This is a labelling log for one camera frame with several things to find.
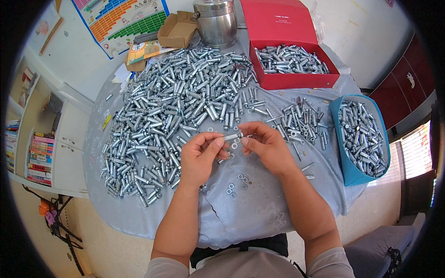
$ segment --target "table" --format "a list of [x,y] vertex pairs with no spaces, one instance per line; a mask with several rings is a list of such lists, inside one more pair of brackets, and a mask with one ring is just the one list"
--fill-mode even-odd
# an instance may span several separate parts
[[[249,52],[249,38],[247,30],[238,31],[238,43],[226,50],[237,52]],[[340,78],[332,89],[289,89],[266,91],[258,88],[259,100],[265,99],[266,108],[274,115],[280,115],[281,109],[290,104],[296,104],[297,96],[306,97],[312,106],[321,107],[324,112],[322,122],[328,125],[328,145],[322,151],[320,141],[316,145],[297,143],[303,155],[303,161],[299,161],[292,145],[288,143],[291,153],[296,158],[297,165],[301,168],[316,162],[305,171],[305,174],[315,175],[310,182],[317,192],[326,200],[337,217],[339,214],[348,214],[348,209],[362,194],[366,184],[344,187],[343,175],[340,168],[340,156],[338,143],[332,122],[331,113],[328,110],[328,102],[344,94],[360,94],[360,90],[350,75],[350,68],[344,65],[337,55],[326,45],[322,49],[330,57],[340,72]],[[97,96],[94,110],[89,120],[89,126],[85,136],[83,166],[85,171],[86,186],[89,197],[101,218],[111,227],[143,238],[153,239],[156,229],[161,222],[173,196],[171,188],[162,189],[162,198],[149,208],[143,208],[139,198],[125,195],[123,199],[115,199],[107,194],[104,185],[105,179],[100,179],[101,169],[104,168],[104,160],[101,156],[103,144],[109,138],[110,126],[104,131],[100,128],[108,114],[114,114],[122,107],[122,95],[119,94],[120,84],[112,84],[114,75],[111,74],[104,83]],[[113,97],[109,101],[105,98],[110,94]],[[245,113],[241,121],[263,121],[264,117],[257,113]],[[225,135],[233,134],[225,132],[223,124],[219,121],[212,122],[207,118],[201,125],[201,130],[213,127],[214,131]],[[286,200],[277,178],[268,172],[256,154],[250,157],[241,155],[241,147],[232,150],[235,153],[233,160],[224,161],[220,165],[214,163],[214,169],[207,187],[199,193],[198,221],[199,237],[198,247],[213,249],[225,248],[230,244],[236,244],[245,240],[264,238],[279,233],[290,232],[294,228],[289,218]],[[145,156],[138,155],[139,167],[147,162]],[[242,181],[238,174],[248,177],[248,188],[242,190]],[[237,196],[231,198],[227,193],[229,183],[234,183]]]

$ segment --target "blue container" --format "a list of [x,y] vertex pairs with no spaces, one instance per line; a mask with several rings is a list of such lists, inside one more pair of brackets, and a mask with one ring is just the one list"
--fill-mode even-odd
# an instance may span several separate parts
[[377,106],[375,101],[370,99],[369,97],[362,95],[354,95],[354,94],[344,95],[342,97],[337,98],[336,100],[332,101],[329,104],[329,109],[331,111],[332,119],[334,121],[334,126],[337,134],[337,141],[340,150],[340,159],[343,171],[344,186],[364,184],[376,180],[378,178],[371,177],[362,173],[346,155],[346,152],[343,147],[343,142],[341,140],[340,120],[338,118],[340,105],[343,101],[359,101],[361,103],[364,103],[366,105],[366,110],[372,113],[372,115],[376,120],[377,126],[379,127],[380,132],[382,133],[385,139],[386,148],[382,148],[382,150],[384,154],[383,157],[388,162],[388,168],[389,168],[389,164],[391,162],[391,153],[389,152],[389,143],[388,143],[388,136],[386,134],[385,124],[383,123],[383,118],[382,114],[380,113],[379,107]]

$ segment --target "cardboard box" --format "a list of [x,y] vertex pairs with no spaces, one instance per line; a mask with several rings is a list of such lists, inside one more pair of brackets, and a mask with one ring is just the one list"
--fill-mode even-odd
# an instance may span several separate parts
[[161,46],[187,48],[196,30],[196,24],[190,20],[192,16],[192,12],[184,11],[169,14],[158,32]]
[[[266,90],[292,88],[332,88],[340,73],[318,45],[309,10],[300,1],[241,0],[249,33],[249,56],[259,85]],[[330,74],[271,73],[265,74],[255,47],[277,45],[302,46],[307,52],[316,52],[325,62]]]

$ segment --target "stainless steel pot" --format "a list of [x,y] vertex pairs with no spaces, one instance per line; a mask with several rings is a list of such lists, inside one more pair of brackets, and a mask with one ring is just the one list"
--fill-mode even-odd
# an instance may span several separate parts
[[203,43],[220,48],[236,43],[238,23],[233,0],[196,0],[193,9]]

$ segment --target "red box lid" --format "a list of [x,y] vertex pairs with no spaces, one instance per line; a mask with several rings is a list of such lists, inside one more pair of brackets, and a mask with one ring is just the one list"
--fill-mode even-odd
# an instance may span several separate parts
[[241,0],[250,40],[318,44],[311,14],[297,0]]

